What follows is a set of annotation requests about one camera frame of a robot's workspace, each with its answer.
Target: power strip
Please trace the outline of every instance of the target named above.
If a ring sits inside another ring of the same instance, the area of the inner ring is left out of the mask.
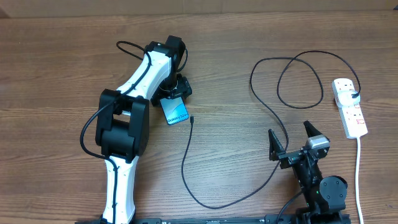
[[[335,94],[346,137],[355,139],[367,134],[368,129],[359,106],[360,96],[358,99],[352,99],[351,96],[356,93],[353,81],[347,78],[338,78],[333,81],[331,87]]]
[[[347,78],[338,78],[331,84],[335,94],[336,104],[343,122],[344,132],[347,138],[357,140],[357,153],[355,165],[355,199],[358,208],[359,223],[363,224],[361,203],[359,202],[359,162],[361,160],[360,137],[368,133],[365,119],[359,106],[360,96],[353,98],[357,92],[354,89],[353,81]]]

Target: wire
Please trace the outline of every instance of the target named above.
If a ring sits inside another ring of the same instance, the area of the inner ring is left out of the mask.
[[[188,60],[188,49],[185,48],[185,61],[182,64],[181,68],[177,69],[177,72],[181,72],[185,68],[185,64],[187,63]]]
[[[358,209],[359,223],[363,224],[363,216],[361,210],[361,203],[359,202],[359,161],[361,160],[361,140],[360,137],[356,138],[358,150],[356,153],[356,166],[355,166],[355,200]]]
[[[119,46],[120,44],[128,44],[128,45],[130,45],[130,46],[137,47],[138,49],[144,51],[144,49],[143,49],[141,46],[139,46],[139,45],[137,45],[137,44],[133,44],[133,43],[128,42],[128,41],[118,41],[118,42],[116,43],[116,46],[118,47],[118,49],[120,49],[120,50],[123,51],[124,53],[129,54],[129,55],[131,55],[131,56],[133,56],[133,57],[135,57],[135,58],[138,58],[139,60],[143,60],[141,57],[139,57],[139,56],[137,56],[137,55],[135,55],[135,54],[133,54],[133,53],[127,51],[127,50],[124,50],[122,47]]]
[[[175,87],[174,87],[173,89],[171,89],[171,90],[164,90],[164,89],[162,89],[162,87],[160,87],[160,86],[159,86],[159,88],[160,88],[162,91],[171,92],[171,91],[177,89],[177,86],[178,86],[178,80],[177,80],[177,84],[175,84]]]
[[[291,108],[295,108],[295,109],[307,109],[307,108],[311,108],[311,107],[314,107],[314,106],[318,105],[318,104],[322,101],[322,98],[323,98],[323,88],[322,88],[321,80],[319,79],[319,77],[318,77],[317,73],[314,71],[314,69],[312,69],[312,71],[315,73],[315,76],[317,77],[318,82],[319,82],[319,84],[320,84],[320,86],[321,86],[321,89],[322,89],[322,97],[321,97],[321,100],[320,100],[318,103],[316,103],[315,105],[313,105],[313,106],[311,106],[311,107],[296,107],[296,106],[291,106],[291,105],[287,104],[287,103],[286,103],[285,101],[283,101],[282,98],[279,96],[279,84],[280,84],[280,80],[282,79],[282,76],[284,75],[284,73],[285,73],[286,70],[288,69],[289,65],[290,65],[298,56],[303,55],[303,54],[307,54],[307,53],[323,53],[323,54],[328,54],[328,55],[335,56],[336,58],[338,58],[338,59],[340,59],[342,62],[344,62],[344,63],[348,66],[348,68],[352,71],[352,73],[354,74],[354,76],[355,76],[355,78],[356,78],[356,81],[358,82],[358,92],[355,93],[355,94],[353,94],[353,98],[357,98],[357,97],[359,96],[359,93],[361,92],[361,84],[360,84],[360,82],[359,82],[359,78],[358,78],[358,76],[357,76],[357,74],[356,74],[354,68],[353,68],[346,60],[344,60],[344,59],[343,59],[342,57],[340,57],[339,55],[336,55],[336,54],[333,54],[333,53],[330,53],[330,52],[326,52],[326,51],[322,51],[322,50],[308,50],[308,51],[305,51],[305,52],[301,52],[301,53],[299,53],[298,55],[296,55],[294,58],[292,58],[291,61],[290,61],[290,62],[286,65],[286,67],[284,68],[282,74],[280,74],[279,81],[278,81],[278,86],[277,86],[277,89],[276,89],[276,93],[277,93],[277,95],[278,95],[279,100],[280,100],[284,105],[286,105],[286,106],[288,106],[288,107],[291,107]]]
[[[150,58],[150,55],[149,55],[148,52],[147,52],[145,49],[143,49],[141,46],[138,46],[138,45],[136,45],[136,44],[133,44],[133,43],[130,43],[130,42],[127,42],[127,41],[118,41],[118,42],[116,43],[116,46],[117,46],[119,49],[121,49],[123,52],[125,52],[125,53],[127,53],[127,54],[129,54],[129,55],[132,55],[132,56],[134,56],[135,58],[138,58],[138,59],[140,59],[140,60],[143,60],[142,58],[138,57],[137,55],[134,55],[134,54],[128,52],[127,50],[124,50],[124,49],[120,48],[120,47],[119,47],[119,43],[129,44],[129,45],[131,45],[131,46],[137,47],[138,49],[142,50],[142,51],[144,52],[144,54],[146,54],[147,57],[148,57],[148,66],[147,66],[147,68],[145,69],[145,71],[142,73],[142,75],[137,79],[137,81],[136,81],[134,84],[132,84],[131,87],[130,87],[127,91],[125,91],[124,93],[120,94],[118,97],[115,98],[114,101],[109,102],[107,105],[103,106],[103,107],[100,108],[97,112],[95,112],[95,113],[89,118],[89,120],[86,122],[86,124],[84,125],[84,127],[83,127],[83,129],[81,130],[81,133],[80,133],[80,146],[81,146],[81,148],[83,149],[83,151],[84,151],[85,153],[87,153],[87,154],[93,156],[93,157],[97,157],[97,158],[99,158],[99,159],[104,159],[104,160],[106,160],[106,161],[109,161],[109,162],[112,164],[112,166],[113,166],[113,170],[114,170],[113,204],[112,204],[112,208],[113,208],[113,222],[112,222],[112,223],[113,223],[113,224],[115,224],[115,221],[116,221],[116,204],[117,204],[117,203],[116,203],[116,189],[117,189],[117,186],[118,186],[118,167],[116,166],[116,164],[114,163],[114,161],[113,161],[112,159],[110,159],[109,157],[105,157],[105,156],[102,156],[102,155],[99,155],[99,154],[96,154],[96,153],[94,153],[94,152],[89,151],[89,150],[87,149],[87,147],[85,146],[84,137],[85,137],[86,130],[87,130],[88,126],[91,124],[91,122],[93,122],[93,120],[94,120],[105,108],[107,108],[107,107],[109,107],[110,105],[114,104],[114,103],[117,102],[121,97],[126,96],[126,95],[129,94],[133,89],[135,89],[135,87],[136,87],[136,86],[138,85],[138,83],[144,78],[144,76],[145,76],[146,73],[148,72],[150,66],[152,65],[152,64],[151,64],[151,61],[152,61],[152,60],[151,60],[151,58]]]
[[[265,187],[265,186],[268,184],[268,181],[271,179],[272,175],[274,175],[276,169],[278,168],[278,165],[275,166],[274,170],[273,170],[272,173],[271,173],[271,176],[268,178],[268,180],[267,180],[261,187],[259,187],[257,190],[255,190],[255,191],[252,192],[251,194],[249,194],[249,195],[247,195],[247,196],[245,196],[245,197],[243,197],[243,198],[241,198],[241,199],[239,199],[239,200],[236,200],[236,201],[231,202],[231,203],[229,203],[229,204],[227,204],[227,205],[222,205],[222,206],[219,206],[219,207],[207,206],[207,205],[201,203],[201,202],[192,194],[191,190],[189,189],[189,187],[188,187],[188,185],[187,185],[187,183],[186,183],[186,181],[185,181],[185,177],[184,177],[184,162],[185,162],[185,158],[187,157],[189,145],[190,145],[190,143],[191,143],[192,130],[193,130],[193,122],[194,122],[194,118],[193,118],[193,116],[191,116],[191,132],[190,132],[190,134],[189,134],[189,140],[188,140],[188,144],[187,144],[187,149],[185,150],[185,154],[184,154],[184,157],[183,157],[182,163],[181,163],[181,176],[182,176],[182,181],[184,182],[185,188],[187,189],[188,193],[191,195],[191,197],[192,197],[199,205],[201,205],[201,206],[203,206],[203,207],[205,207],[205,208],[209,208],[209,209],[221,209],[221,208],[225,208],[225,207],[234,205],[234,204],[236,204],[236,203],[238,203],[238,202],[241,202],[241,201],[243,201],[243,200],[245,200],[245,199],[247,199],[247,198],[253,196],[255,193],[257,193],[258,191],[260,191],[263,187]]]
[[[338,59],[342,60],[342,61],[350,68],[350,70],[352,71],[352,73],[353,73],[354,76],[356,77],[356,80],[358,81],[359,91],[358,91],[357,94],[355,94],[355,95],[358,96],[358,95],[359,95],[359,92],[361,91],[361,84],[359,83],[359,78],[358,78],[356,72],[354,71],[354,69],[352,68],[352,66],[351,66],[346,60],[344,60],[343,58],[341,58],[340,56],[335,55],[335,54],[330,53],[330,52],[321,51],[321,50],[309,50],[309,51],[306,51],[306,52],[299,53],[299,54],[296,55],[295,57],[271,57],[271,58],[263,58],[263,59],[259,60],[259,61],[254,65],[254,68],[253,68],[253,70],[252,70],[252,72],[251,72],[251,74],[250,74],[250,80],[249,80],[250,89],[251,89],[251,91],[253,92],[253,95],[260,101],[260,103],[263,104],[263,105],[264,105],[264,106],[277,118],[277,120],[278,120],[278,122],[279,122],[279,124],[280,124],[280,126],[281,126],[281,128],[282,128],[282,130],[283,130],[283,132],[284,132],[284,134],[285,134],[285,137],[286,137],[285,151],[287,151],[287,148],[288,148],[288,146],[289,146],[289,135],[287,134],[285,125],[283,124],[282,120],[278,117],[278,115],[277,115],[268,105],[266,105],[266,104],[257,96],[256,92],[255,92],[254,89],[253,89],[252,78],[253,78],[253,74],[254,74],[254,71],[255,71],[257,65],[258,65],[259,63],[263,62],[263,61],[266,61],[266,60],[282,60],[282,59],[283,59],[283,60],[290,60],[290,62],[286,65],[286,67],[284,68],[284,70],[283,70],[282,73],[280,74],[280,77],[279,77],[279,80],[278,80],[278,84],[277,84],[277,96],[278,96],[279,100],[280,100],[284,105],[286,105],[286,106],[288,106],[288,107],[290,107],[290,108],[294,108],[294,109],[309,109],[309,108],[313,108],[313,107],[315,107],[316,105],[319,105],[319,104],[322,102],[322,99],[323,99],[323,85],[322,85],[322,82],[321,82],[321,80],[320,80],[320,78],[319,78],[317,72],[315,71],[315,69],[314,69],[308,62],[306,62],[306,61],[304,61],[304,60],[302,60],[302,59],[297,58],[298,56],[303,55],[303,54],[307,54],[307,53],[323,53],[323,54],[329,54],[329,55],[335,56],[335,57],[337,57]],[[311,70],[312,70],[312,72],[314,73],[315,77],[316,77],[317,80],[318,80],[318,83],[319,83],[319,86],[320,86],[320,89],[321,89],[321,97],[320,97],[319,101],[316,102],[316,103],[313,104],[313,105],[310,105],[310,106],[303,106],[303,107],[292,106],[292,105],[286,103],[286,102],[280,97],[280,95],[279,95],[279,85],[280,85],[280,81],[282,80],[282,76],[284,75],[284,73],[285,73],[286,70],[288,69],[289,65],[290,65],[294,60],[296,60],[296,61],[298,61],[298,62],[302,62],[302,63],[306,64],[308,67],[310,67]],[[188,148],[189,148],[189,145],[190,145],[191,136],[192,136],[192,129],[193,129],[193,121],[191,121],[191,133],[190,133],[190,137],[189,137],[187,149],[185,150],[185,154],[184,154],[184,157],[183,157],[183,160],[182,160],[182,164],[181,164],[181,175],[182,175],[183,183],[184,183],[185,188],[187,189],[188,193],[191,195],[191,197],[192,197],[199,205],[201,205],[201,206],[203,206],[203,207],[205,207],[205,208],[209,208],[209,209],[221,209],[221,208],[226,208],[226,207],[229,207],[229,206],[231,206],[231,205],[234,205],[234,204],[236,204],[236,203],[238,203],[238,202],[241,202],[241,201],[243,201],[243,200],[245,200],[245,199],[247,199],[247,198],[253,196],[255,193],[257,193],[258,191],[260,191],[261,189],[263,189],[263,188],[268,184],[268,182],[270,181],[270,179],[272,178],[272,176],[274,175],[276,169],[278,168],[278,166],[279,166],[279,164],[280,164],[280,162],[278,161],[278,163],[276,164],[274,170],[271,172],[270,176],[269,176],[268,179],[264,182],[264,184],[262,184],[257,190],[255,190],[254,192],[250,193],[249,195],[247,195],[247,196],[245,196],[245,197],[243,197],[243,198],[241,198],[241,199],[239,199],[239,200],[236,200],[236,201],[234,201],[234,202],[231,202],[231,203],[229,203],[229,204],[227,204],[227,205],[222,205],[222,206],[219,206],[219,207],[212,207],[212,206],[205,205],[205,204],[201,203],[201,202],[192,194],[191,190],[189,189],[189,187],[188,187],[188,185],[187,185],[187,183],[186,183],[186,181],[185,181],[184,175],[183,175],[183,165],[184,165],[185,158],[186,158],[186,156],[187,156]]]
[[[283,124],[282,120],[278,117],[278,115],[277,115],[268,105],[266,105],[266,104],[257,96],[256,92],[255,92],[254,89],[253,89],[253,85],[252,85],[252,77],[253,77],[253,73],[254,73],[254,71],[255,71],[257,65],[258,65],[260,62],[262,62],[262,61],[265,61],[265,60],[273,60],[273,59],[289,59],[289,60],[292,60],[293,58],[292,58],[292,57],[274,57],[274,58],[264,58],[264,59],[258,61],[258,62],[256,63],[256,65],[254,66],[254,68],[253,68],[253,70],[252,70],[252,72],[251,72],[251,75],[250,75],[250,88],[251,88],[251,91],[253,92],[254,96],[255,96],[255,97],[256,97],[256,98],[257,98],[257,99],[258,99],[258,100],[259,100],[259,101],[260,101],[260,102],[261,102],[261,103],[262,103],[262,104],[263,104],[263,105],[264,105],[264,106],[265,106],[265,107],[278,119],[278,121],[279,121],[279,123],[280,123],[280,125],[281,125],[281,127],[282,127],[282,130],[283,130],[283,132],[285,133],[285,137],[286,137],[285,151],[286,151],[286,150],[287,150],[287,147],[289,146],[289,135],[287,134],[285,125]],[[301,60],[301,59],[298,59],[298,58],[293,59],[293,60],[296,60],[296,61],[305,63],[306,65],[308,65],[308,66],[314,71],[315,75],[318,76],[318,75],[316,74],[315,70],[312,68],[312,66],[311,66],[309,63],[307,63],[306,61]],[[199,205],[201,205],[201,206],[203,206],[203,207],[205,207],[205,208],[209,208],[209,209],[221,209],[221,208],[226,208],[226,207],[229,207],[229,206],[231,206],[231,205],[234,205],[234,204],[236,204],[236,203],[239,203],[239,202],[241,202],[241,201],[243,201],[243,200],[246,200],[247,198],[253,196],[254,194],[256,194],[258,191],[260,191],[261,189],[263,189],[263,188],[268,184],[268,182],[271,180],[272,176],[275,174],[275,171],[277,170],[277,168],[278,168],[278,166],[279,166],[279,164],[280,164],[280,162],[278,161],[278,163],[276,164],[274,170],[272,170],[272,172],[271,172],[270,176],[268,177],[268,179],[267,179],[258,189],[256,189],[255,191],[253,191],[253,192],[250,193],[249,195],[247,195],[247,196],[245,196],[245,197],[243,197],[243,198],[241,198],[241,199],[239,199],[239,200],[236,200],[236,201],[234,201],[234,202],[231,202],[231,203],[229,203],[229,204],[222,205],[222,206],[219,206],[219,207],[212,207],[212,206],[205,205],[205,204],[201,203],[201,202],[192,194],[191,190],[189,189],[189,187],[188,187],[188,185],[187,185],[187,183],[186,183],[186,181],[185,181],[184,174],[183,174],[183,165],[184,165],[185,158],[186,158],[186,156],[187,156],[188,148],[189,148],[190,141],[191,141],[192,128],[193,128],[193,123],[191,123],[191,133],[190,133],[190,137],[189,137],[187,149],[185,150],[185,154],[184,154],[184,157],[183,157],[183,159],[182,159],[181,175],[182,175],[183,183],[184,183],[185,188],[187,189],[188,193],[191,195],[191,197],[192,197]]]
[[[302,193],[303,193],[303,192],[300,191],[299,193],[297,193],[296,195],[294,195],[294,196],[282,207],[282,209],[280,210],[280,212],[279,212],[279,214],[278,214],[278,216],[277,216],[277,218],[276,218],[276,220],[275,220],[275,224],[278,224],[278,223],[279,223],[280,216],[283,214],[283,212],[286,210],[286,208],[287,208],[294,200],[296,200],[296,198],[298,198]]]

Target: wood grain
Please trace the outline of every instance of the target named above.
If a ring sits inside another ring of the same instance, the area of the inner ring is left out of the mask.
[[[9,16],[3,11],[3,9],[0,6],[0,19],[3,18],[9,18]]]
[[[104,162],[87,156],[78,137],[104,88],[116,89],[140,61],[115,43],[146,45],[182,37],[190,56],[183,74],[195,127],[185,166],[188,185],[207,205],[222,205],[252,192],[269,176],[267,130],[285,144],[275,118],[249,90],[249,74],[264,57],[328,50],[352,64],[361,80],[361,106],[369,134],[362,138],[360,188],[366,223],[398,219],[398,14],[295,12],[210,16],[112,16],[0,21],[0,223],[73,223],[104,209]],[[294,110],[276,97],[286,61],[263,62],[254,74],[257,94],[280,116],[289,150],[305,143],[310,120],[331,139],[320,161],[323,175],[349,184],[345,213],[358,222],[354,199],[356,142],[345,138],[330,83],[354,78],[339,60],[303,55],[325,89],[320,105]],[[320,97],[310,70],[293,63],[282,79],[283,99],[310,105]],[[167,126],[160,108],[150,109],[150,141],[136,173],[137,217],[258,217],[277,213],[298,191],[290,169],[279,170],[255,196],[229,208],[208,210],[185,190],[180,165],[189,122]],[[94,129],[86,135],[90,149]],[[297,200],[287,212],[304,205]]]
[[[397,0],[0,0],[11,18],[393,10]]]

